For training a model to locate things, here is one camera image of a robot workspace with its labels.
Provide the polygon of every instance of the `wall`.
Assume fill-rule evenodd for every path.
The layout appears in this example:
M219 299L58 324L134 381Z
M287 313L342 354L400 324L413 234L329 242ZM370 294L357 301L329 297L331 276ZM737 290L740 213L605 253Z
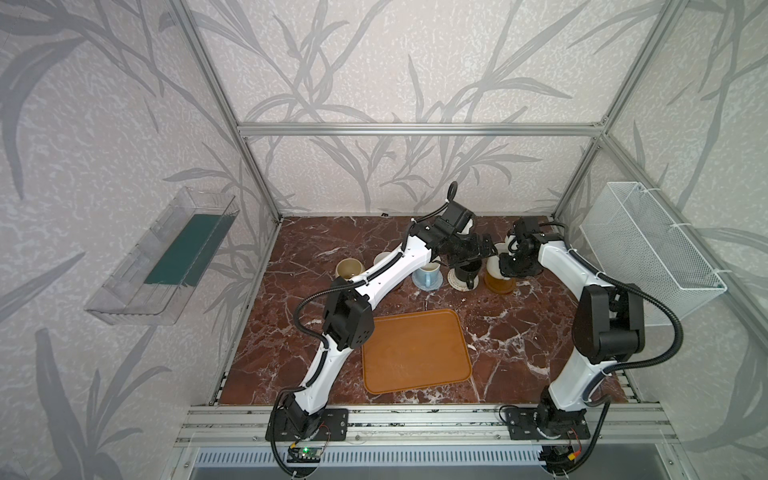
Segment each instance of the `wall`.
M189 3L239 122L589 123L664 1ZM554 205L587 143L250 140L287 214L424 212L452 180L479 212L535 210Z
M763 306L767 31L768 2L689 2L611 131ZM683 325L680 353L633 371L635 386L662 402L700 478L764 478L766 352L722 299ZM670 339L654 328L647 344Z
M267 255L269 214L166 8L0 5L2 478L157 478ZM182 317L87 314L181 186L242 207Z

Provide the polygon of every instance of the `light blue mug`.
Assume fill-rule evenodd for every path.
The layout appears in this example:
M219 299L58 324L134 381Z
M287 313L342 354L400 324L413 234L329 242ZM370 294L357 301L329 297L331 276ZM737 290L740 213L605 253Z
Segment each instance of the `light blue mug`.
M413 280L413 283L421 290L427 292L437 290L442 285L440 264L436 262L427 263L425 266L413 272L411 280Z

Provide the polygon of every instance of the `marble surface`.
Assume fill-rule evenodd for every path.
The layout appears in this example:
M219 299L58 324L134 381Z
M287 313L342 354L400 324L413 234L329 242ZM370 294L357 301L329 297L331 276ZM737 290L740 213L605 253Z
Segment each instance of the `marble surface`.
M515 218L479 217L475 231L501 239ZM270 404L279 390L297 385L317 346L293 326L293 309L302 298L329 286L340 260L357 258L367 268L376 254L396 248L408 221L406 217L285 219L220 403ZM448 273L444 267L441 271L444 276ZM304 324L321 330L323 306L324 299L308 305ZM576 299L548 270L520 279L518 288L505 296L490 292L482 281L469 293L454 290L447 282L434 292L422 292L407 278L379 304L375 314L454 309L464 328L472 377L451 385L372 395L363 386L362 357L356 350L342 368L329 401L536 403L571 355L571 319L576 306ZM624 400L616 379L604 384L601 388Z

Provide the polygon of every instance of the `black mug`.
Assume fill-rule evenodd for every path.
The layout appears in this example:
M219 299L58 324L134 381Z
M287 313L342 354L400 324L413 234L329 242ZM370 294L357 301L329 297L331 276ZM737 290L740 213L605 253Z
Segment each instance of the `black mug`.
M475 278L477 278L481 267L481 260L475 260L474 262L467 263L466 265L457 266L455 269L456 278L458 281L466 283L467 288L472 290L475 288Z

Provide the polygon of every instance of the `metal mesh basket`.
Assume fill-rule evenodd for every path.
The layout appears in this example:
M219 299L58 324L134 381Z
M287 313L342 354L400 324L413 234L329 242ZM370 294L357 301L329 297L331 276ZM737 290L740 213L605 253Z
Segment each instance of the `metal mesh basket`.
M680 224L638 182L608 182L581 231L606 274L637 284L680 318L726 291ZM669 320L646 303L645 323Z

